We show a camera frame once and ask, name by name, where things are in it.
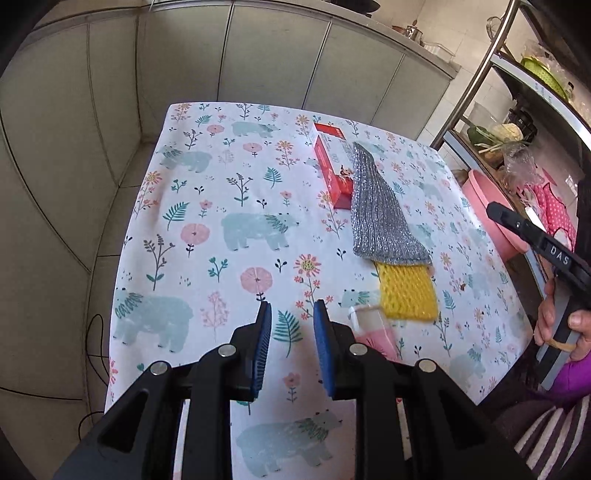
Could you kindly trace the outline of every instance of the metal pole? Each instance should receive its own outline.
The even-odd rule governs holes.
[[[448,129],[455,127],[456,123],[468,107],[470,102],[476,95],[476,92],[484,82],[486,75],[491,69],[491,58],[492,56],[499,51],[505,39],[507,38],[507,34],[509,33],[509,29],[513,24],[513,20],[517,15],[517,11],[519,10],[519,5],[521,4],[521,0],[511,0],[509,5],[507,6],[507,10],[505,11],[505,15],[501,20],[501,26],[499,27],[498,32],[496,33],[495,38],[491,42],[491,46],[488,48],[486,55],[482,59],[480,66],[478,67],[476,73],[472,77],[472,80],[468,84],[468,87],[464,91],[460,101],[457,103],[454,110],[451,112],[448,119],[443,124],[439,133],[435,136],[435,139],[431,143],[431,148],[435,150],[439,150],[443,145],[443,135],[447,132]]]

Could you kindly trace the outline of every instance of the purple sleeve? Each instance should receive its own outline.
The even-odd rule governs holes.
[[[591,354],[562,367],[548,393],[559,402],[571,402],[591,394]]]

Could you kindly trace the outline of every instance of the green plastic basket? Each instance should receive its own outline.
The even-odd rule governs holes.
[[[554,76],[548,71],[542,62],[532,59],[531,57],[524,57],[521,60],[521,64],[526,70],[529,70],[535,76],[537,76],[542,82],[544,82],[548,88],[556,93],[563,100],[567,100],[566,93],[562,88],[562,85],[554,78]]]

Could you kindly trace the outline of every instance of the hand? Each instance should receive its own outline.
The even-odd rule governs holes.
[[[538,307],[538,321],[535,324],[534,340],[538,346],[552,338],[552,326],[556,321],[556,308],[554,307],[554,279],[549,280],[544,287],[547,297]],[[585,358],[591,351],[591,312],[578,310],[569,317],[569,328],[581,333],[577,346],[570,354],[572,361]]]

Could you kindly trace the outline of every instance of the pink bucket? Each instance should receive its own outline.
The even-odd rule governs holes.
[[[530,246],[526,242],[516,234],[497,225],[486,215],[486,207],[490,202],[499,202],[501,205],[513,210],[513,207],[509,204],[505,195],[499,190],[499,187],[486,175],[477,170],[468,172],[468,180],[462,187],[462,192],[468,199],[468,202],[470,202],[472,208],[474,208],[474,212],[482,222],[484,230],[491,236],[491,240],[495,244],[495,248],[499,252],[503,262],[529,250]]]

